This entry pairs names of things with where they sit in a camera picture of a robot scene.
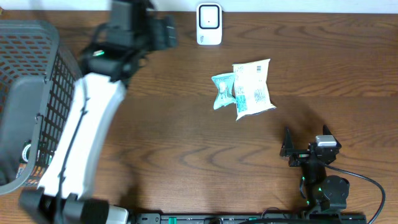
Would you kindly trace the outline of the cream snack bag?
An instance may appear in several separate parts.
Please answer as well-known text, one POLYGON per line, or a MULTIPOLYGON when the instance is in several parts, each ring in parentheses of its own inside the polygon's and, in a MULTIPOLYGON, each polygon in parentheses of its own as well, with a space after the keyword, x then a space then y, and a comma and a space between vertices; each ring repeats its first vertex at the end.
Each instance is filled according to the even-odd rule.
POLYGON ((274 110, 267 87, 270 59, 248 63, 234 63, 234 94, 237 118, 274 110))

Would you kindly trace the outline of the teal small snack packet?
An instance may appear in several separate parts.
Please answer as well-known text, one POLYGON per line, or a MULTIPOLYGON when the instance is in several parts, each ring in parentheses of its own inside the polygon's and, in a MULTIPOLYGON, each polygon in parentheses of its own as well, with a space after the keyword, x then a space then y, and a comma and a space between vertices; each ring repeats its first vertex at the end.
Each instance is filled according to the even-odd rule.
POLYGON ((228 106, 231 103, 236 103, 236 99, 232 94, 235 78, 235 73, 219 74, 211 78, 218 89, 218 94, 213 104, 214 110, 217 110, 222 106, 228 106))

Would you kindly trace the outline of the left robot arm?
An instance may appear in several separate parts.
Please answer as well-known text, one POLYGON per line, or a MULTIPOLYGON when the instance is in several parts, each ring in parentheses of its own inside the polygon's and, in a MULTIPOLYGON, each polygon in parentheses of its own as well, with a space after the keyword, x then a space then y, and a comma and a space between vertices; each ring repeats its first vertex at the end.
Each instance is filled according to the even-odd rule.
POLYGON ((130 223, 128 209, 93 198, 98 161, 110 124, 141 60, 176 47, 172 16, 158 18, 150 0, 113 1, 78 59, 72 105, 55 155, 21 208, 36 223, 130 223))

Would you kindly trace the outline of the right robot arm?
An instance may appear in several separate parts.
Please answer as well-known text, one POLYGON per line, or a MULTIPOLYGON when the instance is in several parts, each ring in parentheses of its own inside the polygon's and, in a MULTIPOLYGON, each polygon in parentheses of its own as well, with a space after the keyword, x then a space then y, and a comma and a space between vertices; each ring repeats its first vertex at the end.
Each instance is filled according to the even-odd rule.
POLYGON ((289 166, 302 170, 299 189, 307 200, 307 208, 300 212, 302 218, 339 219, 341 211, 346 209, 349 182, 337 175, 326 174, 326 166, 336 160, 340 149, 341 144, 327 126, 323 126, 323 134, 316 136, 306 149, 295 148, 292 135, 285 128, 280 156, 289 159, 289 166))

